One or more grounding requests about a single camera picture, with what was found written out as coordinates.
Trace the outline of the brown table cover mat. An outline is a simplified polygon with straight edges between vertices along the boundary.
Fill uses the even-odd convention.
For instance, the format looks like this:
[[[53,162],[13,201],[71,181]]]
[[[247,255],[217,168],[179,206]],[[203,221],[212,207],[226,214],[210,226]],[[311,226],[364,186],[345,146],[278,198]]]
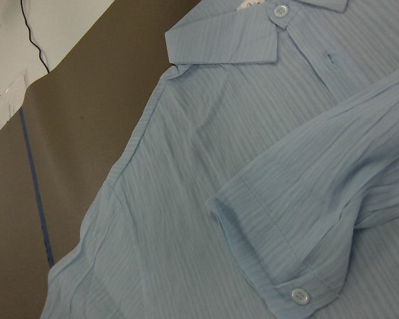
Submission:
[[[0,318],[41,315],[194,5],[0,1]]]

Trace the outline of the light blue button-up shirt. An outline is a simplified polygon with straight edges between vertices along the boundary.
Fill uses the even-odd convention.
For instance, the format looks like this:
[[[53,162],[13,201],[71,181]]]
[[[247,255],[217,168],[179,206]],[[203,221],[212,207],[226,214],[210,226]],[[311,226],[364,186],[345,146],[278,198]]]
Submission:
[[[43,318],[399,318],[399,1],[201,1]]]

